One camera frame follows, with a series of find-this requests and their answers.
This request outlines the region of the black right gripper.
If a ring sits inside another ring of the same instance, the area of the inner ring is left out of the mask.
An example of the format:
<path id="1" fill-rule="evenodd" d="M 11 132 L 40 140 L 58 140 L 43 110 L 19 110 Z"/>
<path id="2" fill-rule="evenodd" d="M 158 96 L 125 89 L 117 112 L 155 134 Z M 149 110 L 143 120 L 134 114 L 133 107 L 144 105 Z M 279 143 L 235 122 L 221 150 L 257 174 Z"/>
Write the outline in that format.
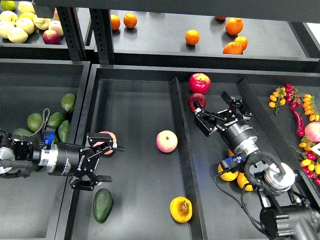
<path id="1" fill-rule="evenodd" d="M 233 153 L 250 149 L 258 140 L 258 134 L 248 123 L 254 116 L 253 112 L 242 98 L 235 99 L 225 91 L 221 93 L 221 98 L 228 105 L 226 112 L 208 112 L 195 100 L 194 123 L 206 137 L 218 130 Z"/>

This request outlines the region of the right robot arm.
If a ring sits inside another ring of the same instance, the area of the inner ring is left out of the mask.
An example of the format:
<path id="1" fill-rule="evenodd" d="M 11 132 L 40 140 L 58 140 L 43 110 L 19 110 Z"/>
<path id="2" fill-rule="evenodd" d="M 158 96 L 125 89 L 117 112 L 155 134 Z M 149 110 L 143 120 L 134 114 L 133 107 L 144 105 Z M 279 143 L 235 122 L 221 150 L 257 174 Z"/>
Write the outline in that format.
<path id="1" fill-rule="evenodd" d="M 248 212 L 244 200 L 238 204 L 253 226 L 270 240 L 318 240 L 320 238 L 320 213 L 306 196 L 295 191 L 293 185 L 298 173 L 256 145 L 258 135 L 248 123 L 253 116 L 243 99 L 230 97 L 225 91 L 221 98 L 228 108 L 220 112 L 206 111 L 198 96 L 189 99 L 194 109 L 194 123 L 209 137 L 218 132 L 233 156 L 220 162 L 216 177 L 227 173 L 243 174 L 248 186 L 257 193 L 261 210 L 259 220 Z"/>

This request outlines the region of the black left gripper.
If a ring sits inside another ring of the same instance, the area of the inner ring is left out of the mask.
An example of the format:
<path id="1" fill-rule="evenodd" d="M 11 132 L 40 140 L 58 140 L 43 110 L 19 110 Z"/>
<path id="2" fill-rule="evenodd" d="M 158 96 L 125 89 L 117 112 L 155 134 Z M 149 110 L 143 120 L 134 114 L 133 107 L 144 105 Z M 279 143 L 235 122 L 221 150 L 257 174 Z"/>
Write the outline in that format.
<path id="1" fill-rule="evenodd" d="M 73 176 L 69 180 L 71 188 L 83 191 L 93 191 L 100 183 L 111 183 L 113 179 L 110 175 L 95 175 L 93 172 L 86 175 L 89 180 L 83 180 L 85 163 L 94 152 L 110 157 L 114 152 L 123 152 L 125 148 L 118 144 L 113 132 L 89 132 L 87 142 L 90 147 L 62 142 L 53 144 L 49 153 L 52 165 L 46 167 L 48 174 Z"/>

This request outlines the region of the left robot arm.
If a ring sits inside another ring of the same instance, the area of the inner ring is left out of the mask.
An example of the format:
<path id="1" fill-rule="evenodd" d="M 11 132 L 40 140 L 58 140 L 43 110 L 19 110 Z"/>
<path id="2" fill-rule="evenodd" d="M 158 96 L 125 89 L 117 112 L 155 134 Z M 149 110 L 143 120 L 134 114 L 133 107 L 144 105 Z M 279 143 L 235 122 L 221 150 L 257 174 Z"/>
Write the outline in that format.
<path id="1" fill-rule="evenodd" d="M 89 132 L 86 145 L 53 142 L 55 133 L 48 124 L 50 110 L 42 113 L 42 123 L 30 136 L 3 131 L 0 134 L 0 176 L 27 178 L 36 166 L 49 175 L 70 177 L 72 189 L 93 191 L 100 183 L 112 182 L 109 175 L 94 173 L 100 158 L 109 151 L 124 151 L 109 133 Z"/>

